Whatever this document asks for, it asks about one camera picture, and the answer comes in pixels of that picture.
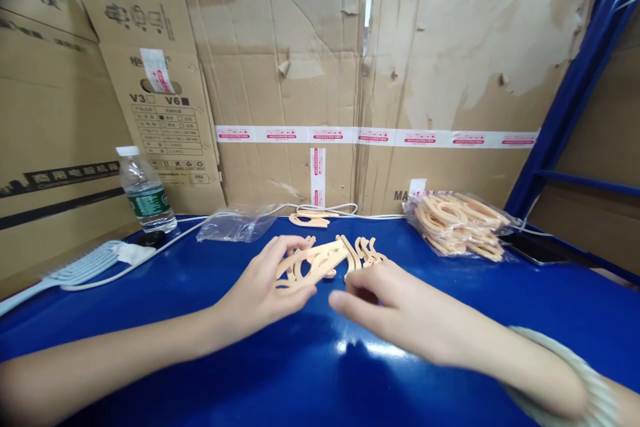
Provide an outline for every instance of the white bottle cap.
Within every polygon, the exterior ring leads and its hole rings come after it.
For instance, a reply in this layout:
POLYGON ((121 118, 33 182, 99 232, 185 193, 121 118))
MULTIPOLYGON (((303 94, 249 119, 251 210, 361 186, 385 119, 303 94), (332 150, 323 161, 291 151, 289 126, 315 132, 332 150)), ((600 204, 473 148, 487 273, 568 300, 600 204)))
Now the white bottle cap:
POLYGON ((116 147, 115 151, 121 157, 132 157, 134 155, 140 155, 140 149, 135 145, 132 145, 130 147, 116 147))

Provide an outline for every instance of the plastic bag of hangers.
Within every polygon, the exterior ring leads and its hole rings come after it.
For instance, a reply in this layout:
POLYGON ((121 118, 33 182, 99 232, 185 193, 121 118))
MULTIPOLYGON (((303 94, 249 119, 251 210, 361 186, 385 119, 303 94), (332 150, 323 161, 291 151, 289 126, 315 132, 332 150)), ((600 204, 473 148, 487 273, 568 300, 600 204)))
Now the plastic bag of hangers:
POLYGON ((407 221, 441 257, 516 262, 499 236, 522 224, 475 195, 437 192, 414 195, 402 205, 407 221))
POLYGON ((279 205, 232 205, 214 212, 196 239, 249 244, 262 237, 277 219, 279 205))

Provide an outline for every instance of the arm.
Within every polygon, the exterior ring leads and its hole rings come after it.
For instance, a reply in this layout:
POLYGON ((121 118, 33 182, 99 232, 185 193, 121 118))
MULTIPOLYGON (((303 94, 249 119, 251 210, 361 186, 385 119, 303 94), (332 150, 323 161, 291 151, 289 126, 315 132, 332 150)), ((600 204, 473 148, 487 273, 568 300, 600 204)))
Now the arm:
MULTIPOLYGON (((560 357, 393 262, 351 272, 347 292, 331 292, 329 303, 381 338, 430 362, 494 377, 567 419, 580 419, 586 413, 586 388, 560 357), (371 294, 381 305, 364 300, 371 294)), ((617 401, 620 425, 638 425, 640 396, 607 382, 617 401)))
POLYGON ((279 296, 273 279, 285 252, 307 246, 301 237, 273 238, 213 307, 4 362, 4 421, 20 426, 57 424, 156 370, 208 355, 300 310, 315 286, 279 296))

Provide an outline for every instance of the bundle of hangers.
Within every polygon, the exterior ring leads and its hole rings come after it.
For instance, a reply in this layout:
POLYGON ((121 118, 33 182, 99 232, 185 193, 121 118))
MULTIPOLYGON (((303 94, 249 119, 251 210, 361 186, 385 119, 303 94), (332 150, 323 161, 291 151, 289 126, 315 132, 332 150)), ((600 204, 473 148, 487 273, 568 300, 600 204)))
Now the bundle of hangers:
POLYGON ((496 232, 512 221, 488 205, 461 193, 431 194, 417 198, 414 214, 422 236, 442 256, 503 259, 496 232))

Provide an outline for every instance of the left hand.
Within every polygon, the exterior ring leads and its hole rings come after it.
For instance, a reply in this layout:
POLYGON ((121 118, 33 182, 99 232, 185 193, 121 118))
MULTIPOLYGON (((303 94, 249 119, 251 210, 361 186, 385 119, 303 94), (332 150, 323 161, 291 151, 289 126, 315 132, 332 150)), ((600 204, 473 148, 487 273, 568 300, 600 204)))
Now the left hand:
POLYGON ((274 237, 255 256, 235 285, 213 309, 225 319, 227 345, 297 312, 317 292, 315 286, 282 296, 273 286, 278 264, 285 253, 308 248, 309 242, 298 236, 274 237))

